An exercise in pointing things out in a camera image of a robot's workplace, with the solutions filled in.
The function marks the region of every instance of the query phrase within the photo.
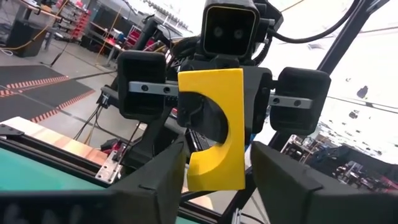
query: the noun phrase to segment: wooden board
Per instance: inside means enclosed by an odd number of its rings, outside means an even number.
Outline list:
[[[187,191],[188,191],[188,189],[186,187],[182,188],[182,193],[187,192]],[[213,204],[211,202],[211,199],[208,196],[198,197],[198,198],[190,200],[190,202],[195,203],[197,205],[200,205],[200,206],[205,207],[210,210],[213,209]]]
[[[70,137],[59,134],[51,129],[45,128],[21,117],[11,118],[7,121],[1,122],[1,124],[23,131],[30,137],[36,138],[55,147],[59,147],[60,149],[77,156],[81,156],[99,165],[102,165],[107,158],[107,155],[100,150],[87,146],[86,144],[73,140]]]

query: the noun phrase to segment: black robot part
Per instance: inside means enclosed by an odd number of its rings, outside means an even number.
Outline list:
[[[252,143],[251,161],[273,224],[398,222],[398,194],[354,189],[260,142]]]
[[[207,62],[186,60],[181,71],[211,70],[217,68],[239,68],[239,60],[218,56]],[[244,125],[245,143],[250,135],[259,133],[266,118],[268,99],[274,82],[268,68],[242,66],[244,71]],[[221,108],[198,93],[178,94],[177,122],[183,127],[204,134],[207,138],[224,142],[228,133],[228,122]]]
[[[278,77],[275,94],[312,99],[310,110],[272,107],[271,126],[284,133],[309,135],[315,131],[321,115],[331,79],[318,70],[286,67]]]
[[[144,123],[159,118],[164,110],[164,96],[129,91],[129,82],[165,83],[164,54],[132,50],[118,58],[119,112],[127,119]]]
[[[201,54],[250,59],[259,20],[260,13],[252,0],[207,0],[200,36]]]
[[[115,223],[175,223],[187,158],[184,144],[177,139],[153,160],[108,188],[126,196],[125,204],[116,209],[128,215]]]

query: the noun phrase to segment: robot camera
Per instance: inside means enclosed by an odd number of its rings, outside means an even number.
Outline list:
[[[252,53],[260,14],[253,1],[207,0],[203,11],[201,50],[207,56]]]

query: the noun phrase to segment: screw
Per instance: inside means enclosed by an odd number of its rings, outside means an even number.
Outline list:
[[[141,86],[141,90],[142,90],[142,91],[148,91],[148,89],[149,89],[149,88],[148,88],[147,85],[142,85],[142,86]]]
[[[300,106],[300,105],[301,105],[301,101],[300,100],[294,101],[294,106]]]

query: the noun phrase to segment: yellow object with semicircle cutout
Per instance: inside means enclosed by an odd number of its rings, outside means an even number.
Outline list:
[[[244,101],[243,69],[180,72],[179,92],[195,92],[212,99],[228,120],[224,144],[191,155],[188,189],[244,189]]]

